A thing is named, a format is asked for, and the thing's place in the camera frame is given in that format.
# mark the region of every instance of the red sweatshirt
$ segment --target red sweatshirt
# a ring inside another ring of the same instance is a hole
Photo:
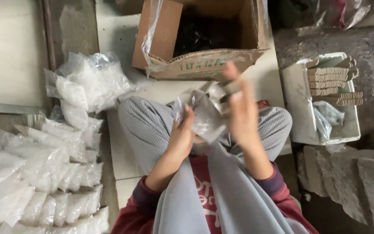
[[[221,234],[221,224],[210,182],[207,156],[190,157],[200,202],[206,214],[211,234]],[[284,217],[300,222],[309,233],[318,234],[315,228],[304,218],[301,210],[290,196],[281,173],[273,163],[274,173],[265,180],[256,180],[271,197]],[[155,211],[161,193],[148,189],[143,177],[135,187],[126,207],[119,211],[111,234],[150,234],[153,230]]]

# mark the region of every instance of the styrofoam box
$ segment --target styrofoam box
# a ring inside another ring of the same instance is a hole
[[[342,52],[320,55],[318,67],[333,67],[345,59],[347,55]],[[291,141],[310,145],[332,145],[356,141],[360,138],[359,119],[356,106],[336,107],[345,113],[343,126],[333,126],[330,140],[320,140],[315,125],[314,109],[308,82],[306,63],[314,61],[303,59],[281,71],[285,108],[291,114],[293,125]],[[354,92],[353,81],[348,81],[344,88],[346,92]]]

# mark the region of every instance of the leg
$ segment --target leg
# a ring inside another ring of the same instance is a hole
[[[118,108],[119,121],[142,170],[149,174],[168,146],[171,108],[141,97],[129,97]]]
[[[259,110],[258,131],[269,160],[274,161],[281,152],[290,133],[291,126],[291,115],[285,109],[267,107]],[[240,156],[242,155],[242,149],[235,145],[230,150],[230,153]]]

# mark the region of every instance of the person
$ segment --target person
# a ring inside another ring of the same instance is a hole
[[[119,212],[112,234],[318,233],[283,181],[273,161],[292,119],[278,107],[259,109],[252,86],[228,62],[226,78],[241,91],[229,99],[228,137],[200,151],[185,106],[177,124],[172,109],[140,97],[118,108],[119,120],[142,177]]]

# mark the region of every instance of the gray striped pants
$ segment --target gray striped pants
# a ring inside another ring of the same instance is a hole
[[[158,102],[141,97],[129,97],[118,108],[119,121],[144,173],[148,174],[168,146],[174,118],[172,109]],[[283,108],[268,107],[259,110],[258,131],[263,147],[271,161],[281,152],[292,125],[291,115]],[[229,153],[240,156],[239,146],[221,139],[232,146]]]

